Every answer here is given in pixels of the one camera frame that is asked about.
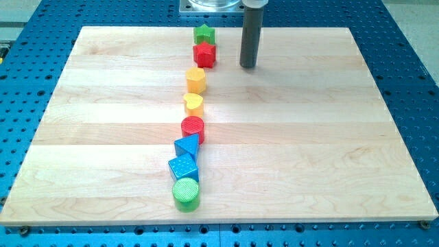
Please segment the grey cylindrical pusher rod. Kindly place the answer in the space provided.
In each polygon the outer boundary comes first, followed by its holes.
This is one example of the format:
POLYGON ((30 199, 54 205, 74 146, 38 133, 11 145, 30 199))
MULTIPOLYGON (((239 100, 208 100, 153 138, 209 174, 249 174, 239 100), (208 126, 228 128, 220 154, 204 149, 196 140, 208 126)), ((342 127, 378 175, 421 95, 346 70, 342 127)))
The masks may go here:
POLYGON ((239 57, 239 63, 243 68, 254 68, 256 66, 262 24, 263 7, 251 8, 246 6, 239 57))

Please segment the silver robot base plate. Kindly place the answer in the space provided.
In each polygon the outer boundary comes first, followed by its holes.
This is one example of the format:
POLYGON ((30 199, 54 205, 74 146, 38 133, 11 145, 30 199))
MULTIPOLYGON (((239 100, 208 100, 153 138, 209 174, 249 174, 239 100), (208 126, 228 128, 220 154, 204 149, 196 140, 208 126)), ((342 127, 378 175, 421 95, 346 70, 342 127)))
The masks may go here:
POLYGON ((180 0, 179 12, 184 13, 220 13, 242 12, 241 0, 180 0))

